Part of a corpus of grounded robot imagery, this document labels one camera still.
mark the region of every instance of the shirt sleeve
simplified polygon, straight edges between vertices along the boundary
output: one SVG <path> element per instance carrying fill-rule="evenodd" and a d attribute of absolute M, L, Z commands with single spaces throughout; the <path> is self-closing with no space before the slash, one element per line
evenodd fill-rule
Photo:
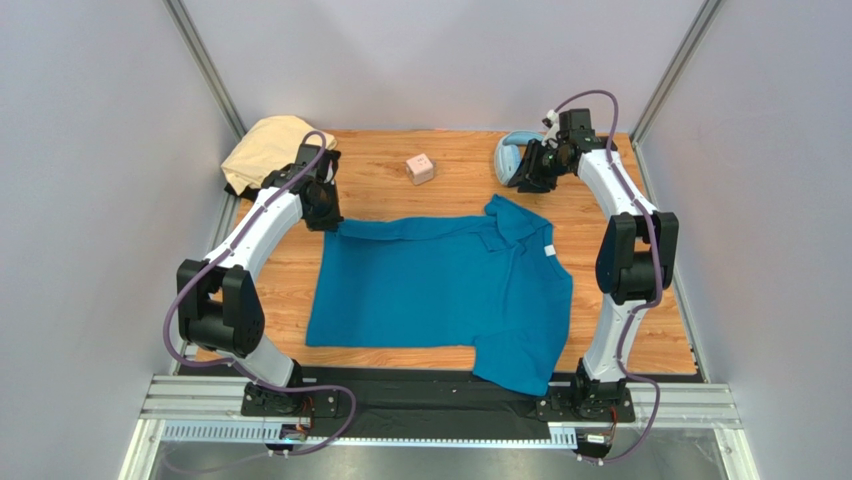
<path fill-rule="evenodd" d="M 568 339 L 563 331 L 522 329 L 477 337 L 473 374 L 528 395 L 547 393 L 547 383 Z"/>

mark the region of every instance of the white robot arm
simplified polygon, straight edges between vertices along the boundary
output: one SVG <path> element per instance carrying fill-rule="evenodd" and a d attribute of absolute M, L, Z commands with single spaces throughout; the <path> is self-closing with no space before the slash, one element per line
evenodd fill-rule
<path fill-rule="evenodd" d="M 646 312 L 637 307 L 657 294 L 651 253 L 635 251 L 637 240 L 650 242 L 642 210 L 654 223 L 664 289 L 672 279 L 678 221 L 673 213 L 658 211 L 642 195 L 624 170 L 617 151 L 610 152 L 610 161 L 605 139 L 591 128 L 588 109 L 558 114 L 551 110 L 544 123 L 547 133 L 540 141 L 529 141 L 507 185 L 518 187 L 521 192 L 546 193 L 556 188 L 559 176 L 574 173 L 591 189 L 609 220 L 595 266 L 598 287 L 604 294 L 601 314 L 592 345 L 572 382 L 572 401 L 578 409 L 606 412 L 609 406 L 620 404 L 625 395 L 625 373 L 618 365 L 618 356 L 627 363 Z M 631 312 L 635 312 L 634 318 L 625 332 Z M 619 352 L 622 337 L 623 348 Z"/>
<path fill-rule="evenodd" d="M 610 166 L 604 150 L 592 150 L 583 154 L 577 169 L 577 176 L 592 190 L 598 205 L 603 210 L 604 217 L 611 218 L 621 213 L 634 217 L 641 215 L 634 201 L 629 199 L 618 183 L 613 174 L 613 168 L 621 170 L 624 178 L 629 182 L 636 198 L 635 202 L 642 202 L 648 212 L 655 212 L 657 208 L 630 181 L 630 176 L 624 171 L 618 152 L 612 152 L 612 157 L 614 162 L 613 166 Z M 612 295 L 604 294 L 592 345 L 586 355 L 583 356 L 583 366 L 590 379 L 600 382 L 617 382 L 624 378 L 624 373 L 618 368 L 615 361 L 618 354 L 618 339 L 622 334 L 630 311 L 643 303 L 645 303 L 645 300 L 629 300 L 618 304 Z M 636 313 L 630 331 L 627 332 L 625 337 L 622 351 L 622 361 L 625 364 L 627 364 L 627 357 L 630 354 L 633 340 L 636 338 L 636 331 L 639 329 L 639 324 L 645 316 L 645 312 L 647 310 L 640 310 Z"/>
<path fill-rule="evenodd" d="M 184 340 L 232 358 L 254 377 L 276 387 L 290 386 L 297 364 L 264 335 L 265 318 L 253 279 L 281 238 L 304 218 L 310 230 L 336 230 L 343 221 L 334 174 L 340 153 L 302 145 L 295 163 L 272 172 L 257 200 L 233 232 L 201 262 L 186 260 L 178 269 L 178 290 L 220 259 L 178 307 Z M 221 290 L 222 300 L 210 298 Z"/>

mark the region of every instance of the wooden table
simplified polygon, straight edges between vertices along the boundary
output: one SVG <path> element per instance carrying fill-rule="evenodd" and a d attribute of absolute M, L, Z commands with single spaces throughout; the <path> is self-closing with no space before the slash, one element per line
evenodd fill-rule
<path fill-rule="evenodd" d="M 501 186 L 493 171 L 493 152 L 501 132 L 332 131 L 342 152 L 337 174 L 344 217 L 394 220 L 410 216 L 481 215 L 494 193 L 538 213 L 554 225 L 560 262 L 574 277 L 568 343 L 557 370 L 574 371 L 588 349 L 601 307 L 595 260 L 607 220 L 579 179 L 566 175 L 544 195 L 519 194 Z M 641 184 L 636 158 L 626 135 L 616 137 L 628 173 Z M 437 163 L 436 177 L 414 186 L 405 174 L 406 159 L 425 153 Z M 239 218 L 251 204 L 244 201 Z M 473 347 L 338 348 L 307 347 L 305 331 L 322 258 L 321 233 L 304 225 L 290 230 L 257 279 L 266 314 L 266 335 L 302 365 L 471 369 Z M 204 352 L 200 358 L 209 358 Z M 649 312 L 633 345 L 631 370 L 694 373 L 695 366 L 672 290 Z"/>

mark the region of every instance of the gray floor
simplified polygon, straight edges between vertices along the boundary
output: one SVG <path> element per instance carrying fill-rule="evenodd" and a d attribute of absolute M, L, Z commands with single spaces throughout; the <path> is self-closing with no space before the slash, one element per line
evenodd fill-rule
<path fill-rule="evenodd" d="M 637 433 L 619 429 L 616 449 L 629 447 Z M 256 444 L 164 443 L 169 461 L 181 468 L 203 469 L 263 452 Z M 152 478 L 187 478 L 155 466 Z M 237 468 L 207 474 L 205 479 L 426 480 L 501 479 L 725 479 L 712 430 L 657 430 L 628 460 L 605 467 L 577 462 L 570 451 L 425 448 L 330 447 L 292 459 L 262 458 Z"/>

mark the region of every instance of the metal frame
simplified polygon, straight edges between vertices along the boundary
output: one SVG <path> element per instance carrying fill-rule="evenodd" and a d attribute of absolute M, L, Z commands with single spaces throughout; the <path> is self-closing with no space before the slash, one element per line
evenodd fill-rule
<path fill-rule="evenodd" d="M 316 382 L 306 378 L 305 383 Z M 240 421 L 296 423 L 296 417 L 243 417 L 240 407 L 246 379 L 156 375 L 142 405 L 142 420 Z M 551 382 L 551 386 L 568 386 Z M 662 383 L 660 410 L 654 428 L 742 428 L 731 390 L 725 384 Z M 654 389 L 629 383 L 637 422 L 644 423 L 654 405 Z M 559 423 L 551 426 L 599 426 L 595 423 Z"/>
<path fill-rule="evenodd" d="M 189 16 L 186 5 L 184 5 L 183 0 L 163 0 L 163 4 L 168 9 L 172 20 L 174 20 L 178 31 L 180 31 L 181 36 L 186 42 L 186 46 L 189 48 L 190 53 L 192 53 L 192 58 L 198 64 L 198 69 L 201 71 L 201 75 L 204 76 L 204 80 L 207 81 L 213 98 L 219 104 L 222 114 L 225 115 L 225 120 L 227 120 L 228 125 L 234 132 L 234 136 L 239 140 L 246 134 L 245 124 L 237 112 L 237 107 L 234 105 L 231 95 L 225 88 L 225 84 L 222 82 L 222 77 L 219 76 L 219 72 L 216 70 L 210 54 L 207 53 L 207 48 L 204 47 L 201 36 L 198 35 L 198 30 L 192 22 L 192 17 Z"/>
<path fill-rule="evenodd" d="M 630 133 L 631 141 L 641 144 L 645 136 L 648 135 L 651 124 L 656 119 L 663 103 L 668 98 L 669 93 L 671 93 L 672 88 L 689 63 L 689 59 L 695 53 L 696 47 L 698 47 L 699 42 L 701 42 L 701 39 L 716 17 L 719 7 L 724 2 L 725 0 L 704 0 L 704 4 L 698 10 L 698 14 L 695 16 L 695 20 L 692 21 L 689 30 L 687 30 L 686 36 L 680 43 L 674 58 L 672 58 L 671 63 L 666 68 L 666 73 L 663 74 L 663 78 L 660 80 L 659 85 L 657 85 L 657 89 L 651 95 L 651 100 L 648 101 L 648 105 L 645 106 L 645 110 L 639 117 L 636 128 Z"/>
<path fill-rule="evenodd" d="M 316 380 L 306 378 L 305 383 Z M 142 406 L 119 478 L 148 478 L 163 441 L 201 441 L 265 444 L 277 440 L 282 423 L 297 423 L 298 417 L 243 417 L 240 415 L 246 379 L 157 375 Z M 551 386 L 567 386 L 551 382 Z M 630 383 L 636 422 L 619 428 L 643 428 L 654 405 L 653 387 Z M 661 383 L 660 409 L 654 428 L 713 429 L 732 479 L 756 479 L 754 462 L 742 435 L 742 422 L 731 390 L 724 384 Z M 435 440 L 416 438 L 345 438 L 338 445 L 571 449 L 576 447 L 576 428 L 600 427 L 594 423 L 548 422 L 551 438 L 535 440 Z M 309 437 L 316 444 L 325 437 Z"/>

